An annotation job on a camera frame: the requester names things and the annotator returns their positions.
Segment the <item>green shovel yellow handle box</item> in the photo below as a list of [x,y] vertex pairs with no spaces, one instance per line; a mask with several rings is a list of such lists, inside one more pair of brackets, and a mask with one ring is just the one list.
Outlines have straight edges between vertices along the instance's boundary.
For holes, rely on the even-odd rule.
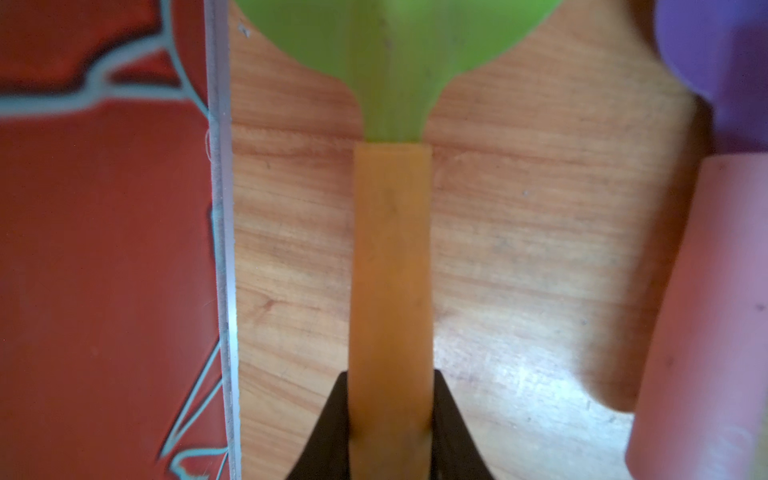
[[345,84],[364,138],[353,156],[354,253],[341,474],[426,479],[435,372],[428,116],[457,76],[494,60],[553,1],[243,1],[254,27]]

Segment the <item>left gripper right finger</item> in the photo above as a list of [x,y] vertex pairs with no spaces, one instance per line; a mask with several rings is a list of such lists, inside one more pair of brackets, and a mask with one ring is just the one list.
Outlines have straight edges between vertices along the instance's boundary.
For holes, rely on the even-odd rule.
[[494,479],[440,370],[434,371],[430,479]]

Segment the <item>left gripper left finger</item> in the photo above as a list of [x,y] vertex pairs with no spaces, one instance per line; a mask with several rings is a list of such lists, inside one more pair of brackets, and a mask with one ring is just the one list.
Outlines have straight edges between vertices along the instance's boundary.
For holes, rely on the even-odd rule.
[[347,372],[337,377],[287,480],[349,480]]

